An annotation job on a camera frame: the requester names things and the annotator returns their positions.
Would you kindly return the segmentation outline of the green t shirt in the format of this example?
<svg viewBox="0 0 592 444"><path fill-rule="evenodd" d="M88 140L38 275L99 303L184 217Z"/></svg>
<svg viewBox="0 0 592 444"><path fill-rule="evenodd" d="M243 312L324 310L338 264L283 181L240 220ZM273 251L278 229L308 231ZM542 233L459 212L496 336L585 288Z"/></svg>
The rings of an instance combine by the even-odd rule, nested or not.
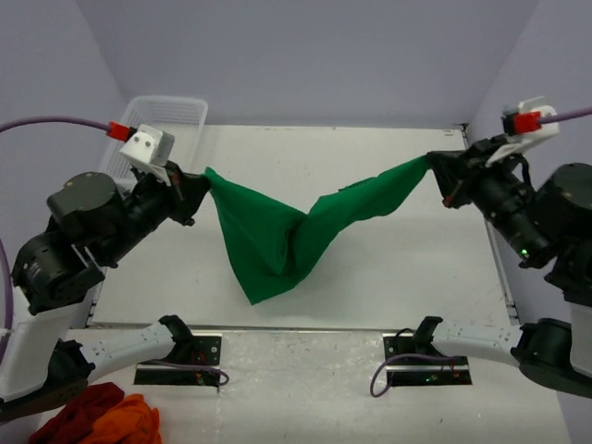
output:
<svg viewBox="0 0 592 444"><path fill-rule="evenodd" d="M204 175L234 275L249 303L257 304L305 280L350 225L394 213L429 168L425 157L416 157L319 197L306 213L224 179L211 167Z"/></svg>

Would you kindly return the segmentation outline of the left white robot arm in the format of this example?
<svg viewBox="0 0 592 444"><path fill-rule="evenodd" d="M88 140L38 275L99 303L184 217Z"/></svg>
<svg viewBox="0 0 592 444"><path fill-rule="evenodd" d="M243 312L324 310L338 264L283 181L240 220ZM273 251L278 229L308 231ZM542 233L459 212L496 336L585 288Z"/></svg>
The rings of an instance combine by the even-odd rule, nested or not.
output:
<svg viewBox="0 0 592 444"><path fill-rule="evenodd" d="M206 177L167 163L162 179L138 173L122 194L104 173L69 179L47 201L46 230L31 238L6 271L1 341L1 417L5 421L60 407L92 382L122 368L191 356L187 326L175 315L95 344L66 335L87 293L164 221L191 226L210 188Z"/></svg>

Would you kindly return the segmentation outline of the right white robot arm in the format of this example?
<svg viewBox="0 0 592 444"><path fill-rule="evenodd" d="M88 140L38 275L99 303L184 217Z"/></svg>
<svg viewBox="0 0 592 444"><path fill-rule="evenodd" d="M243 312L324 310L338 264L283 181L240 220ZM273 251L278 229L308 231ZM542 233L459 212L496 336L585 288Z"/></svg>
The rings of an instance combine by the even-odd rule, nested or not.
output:
<svg viewBox="0 0 592 444"><path fill-rule="evenodd" d="M422 363L455 356L507 364L547 389L591 396L591 167L559 166L534 189L522 154L487 163L506 141L475 142L464 151L426 156L449 209L474 205L510 248L522 269L550 268L545 281L571 309L564 322L542 318L508 329L426 317L413 335Z"/></svg>

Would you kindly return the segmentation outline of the orange t shirt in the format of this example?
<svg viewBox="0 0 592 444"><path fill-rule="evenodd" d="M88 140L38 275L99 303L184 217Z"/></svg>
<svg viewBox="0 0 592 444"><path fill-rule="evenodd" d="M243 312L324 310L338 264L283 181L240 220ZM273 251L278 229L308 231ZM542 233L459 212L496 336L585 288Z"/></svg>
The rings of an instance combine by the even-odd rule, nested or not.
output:
<svg viewBox="0 0 592 444"><path fill-rule="evenodd" d="M142 394L127 396L92 424L81 443L162 443L160 413Z"/></svg>

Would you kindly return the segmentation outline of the dark red t shirt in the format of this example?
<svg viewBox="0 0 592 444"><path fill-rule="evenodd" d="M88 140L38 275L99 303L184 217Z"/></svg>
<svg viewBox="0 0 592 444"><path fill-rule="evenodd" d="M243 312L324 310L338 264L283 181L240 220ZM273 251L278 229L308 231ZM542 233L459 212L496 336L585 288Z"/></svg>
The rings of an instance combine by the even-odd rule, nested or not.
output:
<svg viewBox="0 0 592 444"><path fill-rule="evenodd" d="M124 391L111 382L89 386L55 417L31 435L29 443L78 443L93 423L124 399Z"/></svg>

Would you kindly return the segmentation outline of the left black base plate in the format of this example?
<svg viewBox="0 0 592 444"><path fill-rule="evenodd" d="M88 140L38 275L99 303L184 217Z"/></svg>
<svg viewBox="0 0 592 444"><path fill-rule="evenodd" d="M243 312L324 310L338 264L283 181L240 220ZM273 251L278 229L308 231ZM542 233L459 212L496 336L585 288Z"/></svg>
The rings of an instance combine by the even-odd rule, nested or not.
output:
<svg viewBox="0 0 592 444"><path fill-rule="evenodd" d="M219 389L228 380L219 369L221 348L221 334L194 335L190 345L163 359L167 365L138 364L133 384Z"/></svg>

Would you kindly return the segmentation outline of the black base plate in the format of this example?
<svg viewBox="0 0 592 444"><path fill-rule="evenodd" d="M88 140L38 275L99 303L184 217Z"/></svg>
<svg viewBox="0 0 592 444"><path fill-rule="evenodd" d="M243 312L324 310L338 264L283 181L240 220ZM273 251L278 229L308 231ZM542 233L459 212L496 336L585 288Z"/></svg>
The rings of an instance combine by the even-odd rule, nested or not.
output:
<svg viewBox="0 0 592 444"><path fill-rule="evenodd" d="M138 364L133 384L219 389L228 380L219 369L221 348L221 334L194 335L190 345L163 359L167 365Z"/></svg>
<svg viewBox="0 0 592 444"><path fill-rule="evenodd" d="M469 386L473 384L468 359L458 357L452 362L441 362L441 353L433 347L417 349L411 331L388 334L383 337L385 358L402 354L422 354L430 359L405 357L386 367L387 381L391 387Z"/></svg>

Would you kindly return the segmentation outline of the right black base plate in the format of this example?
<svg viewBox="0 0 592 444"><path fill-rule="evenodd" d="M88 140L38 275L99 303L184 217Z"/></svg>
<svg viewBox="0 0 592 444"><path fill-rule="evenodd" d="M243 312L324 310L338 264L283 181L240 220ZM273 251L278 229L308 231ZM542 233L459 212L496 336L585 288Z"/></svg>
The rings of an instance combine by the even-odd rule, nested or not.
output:
<svg viewBox="0 0 592 444"><path fill-rule="evenodd" d="M441 353L433 347L417 349L411 331L388 334L383 337L385 358L402 354L422 354L430 359L405 357L386 367L387 381L391 387L469 386L473 384L468 359L458 357L452 362L441 362Z"/></svg>

